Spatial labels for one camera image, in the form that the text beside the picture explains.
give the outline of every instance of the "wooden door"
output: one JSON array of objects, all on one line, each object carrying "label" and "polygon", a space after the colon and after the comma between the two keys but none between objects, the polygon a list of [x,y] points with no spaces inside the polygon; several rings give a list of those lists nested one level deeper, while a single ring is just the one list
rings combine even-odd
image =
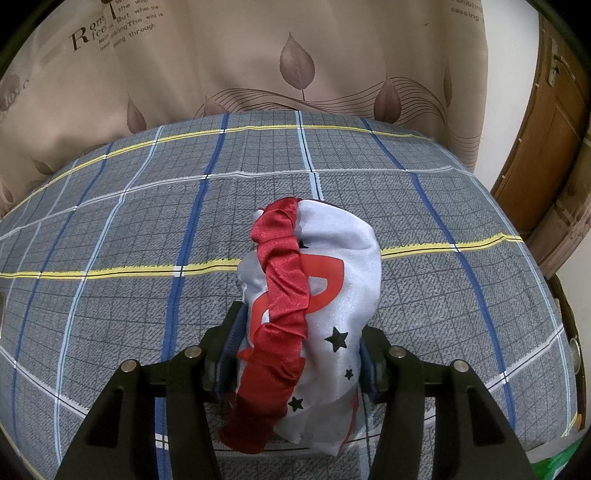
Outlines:
[{"label": "wooden door", "polygon": [[491,192],[524,238],[554,203],[573,167],[589,122],[590,88],[577,58],[540,15],[538,67],[530,103]]}]

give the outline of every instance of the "silver screw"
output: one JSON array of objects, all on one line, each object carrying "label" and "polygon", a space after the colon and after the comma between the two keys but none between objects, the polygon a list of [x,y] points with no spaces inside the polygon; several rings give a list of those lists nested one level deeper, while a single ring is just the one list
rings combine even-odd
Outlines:
[{"label": "silver screw", "polygon": [[126,360],[121,364],[121,370],[126,373],[132,372],[135,370],[135,367],[138,366],[138,363],[135,360]]},{"label": "silver screw", "polygon": [[188,358],[196,358],[201,355],[201,348],[197,345],[193,345],[185,349],[185,356]]},{"label": "silver screw", "polygon": [[394,358],[403,358],[406,356],[406,350],[398,345],[391,346],[388,353]]},{"label": "silver screw", "polygon": [[470,366],[464,360],[456,360],[453,363],[453,368],[462,373],[465,373],[468,370],[470,370]]}]

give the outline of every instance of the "gray fabric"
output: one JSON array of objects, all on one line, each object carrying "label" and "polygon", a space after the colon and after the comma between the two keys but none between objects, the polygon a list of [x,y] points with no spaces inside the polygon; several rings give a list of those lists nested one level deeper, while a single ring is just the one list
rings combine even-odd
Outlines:
[{"label": "gray fabric", "polygon": [[[7,300],[0,424],[40,475],[53,478],[85,412],[123,360],[169,358],[197,343],[241,298],[233,271],[182,281],[180,267],[173,271],[250,251],[256,208],[289,195],[320,196],[372,225],[382,249],[448,244],[450,235],[457,243],[515,235],[445,150],[420,136],[392,136],[412,134],[400,127],[369,125],[376,136],[358,118],[316,113],[253,112],[167,125],[78,159],[0,223],[0,291]],[[396,161],[416,171],[415,180]],[[154,265],[167,273],[155,276]],[[505,414],[514,411],[526,449],[568,431],[576,412],[566,337],[533,265],[516,241],[385,258],[381,301],[370,321],[422,359],[470,362]],[[84,282],[88,266],[89,275],[135,267],[139,276],[119,269]],[[29,271],[33,277],[25,278]],[[73,277],[36,278],[42,271]],[[171,313],[175,294],[178,314]],[[236,480],[364,479],[384,415],[360,396],[357,428],[336,458],[278,437],[269,451],[244,456],[216,440],[224,409],[207,407],[222,473]],[[166,435],[163,424],[157,434]],[[428,401],[420,479],[430,478],[433,442]],[[166,446],[166,437],[157,444]],[[163,478],[170,477],[166,456],[159,448]]]}]

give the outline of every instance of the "star print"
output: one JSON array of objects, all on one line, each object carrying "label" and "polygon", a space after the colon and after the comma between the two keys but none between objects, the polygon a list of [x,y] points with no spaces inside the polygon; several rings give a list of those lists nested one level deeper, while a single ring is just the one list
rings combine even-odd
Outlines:
[{"label": "star print", "polygon": [[288,402],[287,404],[294,409],[294,411],[296,411],[298,408],[301,408],[302,410],[304,410],[304,407],[301,406],[301,403],[304,401],[303,398],[295,398],[292,397],[291,401]]},{"label": "star print", "polygon": [[333,352],[336,352],[339,348],[347,348],[347,344],[345,343],[345,339],[349,332],[340,333],[335,327],[333,327],[333,334],[325,340],[333,344]]}]

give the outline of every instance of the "wall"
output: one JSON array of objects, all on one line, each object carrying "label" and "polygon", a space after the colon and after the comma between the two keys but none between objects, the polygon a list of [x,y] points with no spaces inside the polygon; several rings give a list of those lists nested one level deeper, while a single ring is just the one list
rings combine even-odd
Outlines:
[{"label": "wall", "polygon": [[475,174],[490,190],[523,120],[538,57],[538,12],[525,0],[482,0],[488,86]]},{"label": "wall", "polygon": [[558,270],[564,294],[573,309],[587,372],[587,424],[591,422],[591,235],[587,235]]}]

